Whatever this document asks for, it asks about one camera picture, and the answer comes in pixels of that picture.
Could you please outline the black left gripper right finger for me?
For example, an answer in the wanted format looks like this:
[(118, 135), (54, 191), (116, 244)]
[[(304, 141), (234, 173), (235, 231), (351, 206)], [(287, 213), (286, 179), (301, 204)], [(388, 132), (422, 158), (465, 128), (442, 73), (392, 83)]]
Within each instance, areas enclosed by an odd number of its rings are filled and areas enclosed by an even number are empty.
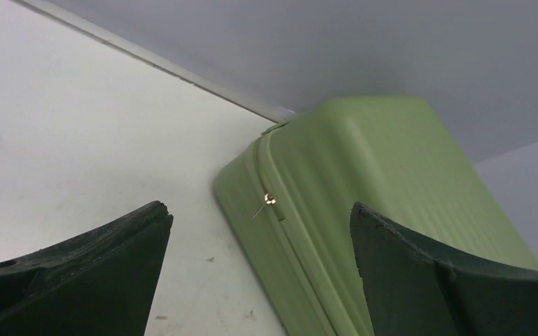
[(461, 251), (357, 202), (350, 235), (376, 335), (538, 335), (538, 271)]

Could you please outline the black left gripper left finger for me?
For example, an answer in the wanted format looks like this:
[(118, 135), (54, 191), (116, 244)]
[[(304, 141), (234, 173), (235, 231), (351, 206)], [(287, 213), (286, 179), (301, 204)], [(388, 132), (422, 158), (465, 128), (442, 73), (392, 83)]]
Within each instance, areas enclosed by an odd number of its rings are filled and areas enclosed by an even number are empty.
[(154, 201), (0, 262), (0, 335), (143, 335), (172, 222)]

